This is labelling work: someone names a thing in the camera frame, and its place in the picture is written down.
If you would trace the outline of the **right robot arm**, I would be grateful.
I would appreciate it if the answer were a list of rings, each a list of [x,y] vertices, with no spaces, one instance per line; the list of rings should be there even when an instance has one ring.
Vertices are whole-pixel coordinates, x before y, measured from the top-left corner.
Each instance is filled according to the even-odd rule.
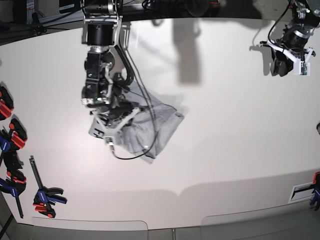
[[[134,71],[119,43],[122,27],[121,0],[82,0],[84,15],[81,42],[90,47],[84,61],[82,104],[106,120],[120,121],[138,105],[123,91],[134,80]]]

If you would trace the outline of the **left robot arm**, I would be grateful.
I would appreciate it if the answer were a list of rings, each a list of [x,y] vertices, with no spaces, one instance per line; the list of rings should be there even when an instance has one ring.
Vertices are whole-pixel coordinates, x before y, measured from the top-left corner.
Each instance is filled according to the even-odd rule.
[[[316,56],[313,48],[306,48],[309,38],[315,29],[320,27],[320,2],[318,0],[289,0],[282,15],[274,23],[274,27],[291,9],[292,19],[283,29],[281,38],[272,40],[270,33],[265,46],[270,47],[272,76],[284,77],[289,72],[294,75],[309,76],[311,72],[310,58]]]

